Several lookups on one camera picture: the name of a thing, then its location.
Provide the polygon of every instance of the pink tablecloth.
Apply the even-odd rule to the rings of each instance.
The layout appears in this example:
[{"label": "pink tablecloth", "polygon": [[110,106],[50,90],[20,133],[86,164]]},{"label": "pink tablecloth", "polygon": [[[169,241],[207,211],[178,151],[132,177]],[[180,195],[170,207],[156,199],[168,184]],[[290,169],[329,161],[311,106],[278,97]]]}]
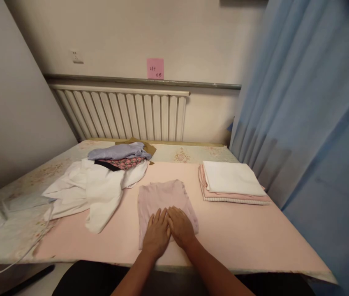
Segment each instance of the pink tablecloth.
[{"label": "pink tablecloth", "polygon": [[[203,201],[199,164],[156,162],[146,176],[124,192],[112,219],[100,234],[84,226],[88,211],[62,218],[35,251],[37,259],[91,260],[132,264],[139,254],[137,196],[139,186],[179,179],[184,182],[199,220],[197,238],[232,271],[330,273],[313,248],[274,203],[268,206]],[[169,243],[159,266],[190,266],[175,242]]]}]

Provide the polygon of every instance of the curtain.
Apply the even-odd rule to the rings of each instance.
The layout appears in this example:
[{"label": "curtain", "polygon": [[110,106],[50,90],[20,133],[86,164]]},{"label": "curtain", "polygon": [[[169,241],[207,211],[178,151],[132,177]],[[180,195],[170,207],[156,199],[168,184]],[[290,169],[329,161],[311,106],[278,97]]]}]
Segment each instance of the curtain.
[{"label": "curtain", "polygon": [[349,295],[349,1],[270,0],[230,150]]}]

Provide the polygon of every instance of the floral garment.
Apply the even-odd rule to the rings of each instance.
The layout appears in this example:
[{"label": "floral garment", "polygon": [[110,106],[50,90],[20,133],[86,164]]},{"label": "floral garment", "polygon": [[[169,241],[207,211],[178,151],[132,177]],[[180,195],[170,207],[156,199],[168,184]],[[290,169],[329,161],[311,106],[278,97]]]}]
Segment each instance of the floral garment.
[{"label": "floral garment", "polygon": [[120,160],[99,160],[99,161],[110,163],[110,164],[114,165],[115,167],[120,168],[122,170],[127,170],[127,169],[130,169],[132,167],[135,167],[143,160],[144,160],[143,157],[137,156],[137,157],[132,157],[132,158],[123,158]]}]

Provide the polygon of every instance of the wall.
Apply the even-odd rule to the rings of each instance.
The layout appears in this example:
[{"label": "wall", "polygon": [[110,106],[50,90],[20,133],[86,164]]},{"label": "wall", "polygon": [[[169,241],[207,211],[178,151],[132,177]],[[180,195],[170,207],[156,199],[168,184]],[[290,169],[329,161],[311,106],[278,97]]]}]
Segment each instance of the wall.
[{"label": "wall", "polygon": [[[6,3],[43,73],[147,78],[146,59],[164,58],[167,80],[241,84],[267,1]],[[184,141],[226,143],[239,92],[192,93]]]},{"label": "wall", "polygon": [[76,144],[0,0],[0,188]]}]

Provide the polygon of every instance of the wall outlet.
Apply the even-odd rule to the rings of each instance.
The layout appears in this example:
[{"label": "wall outlet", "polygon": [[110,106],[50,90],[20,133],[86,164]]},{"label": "wall outlet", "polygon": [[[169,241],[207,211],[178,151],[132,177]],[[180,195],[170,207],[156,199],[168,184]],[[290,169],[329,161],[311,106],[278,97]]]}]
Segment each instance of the wall outlet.
[{"label": "wall outlet", "polygon": [[80,51],[78,51],[76,49],[71,49],[70,56],[71,56],[74,64],[83,64],[84,63],[84,60],[83,60],[83,57],[81,56]]}]

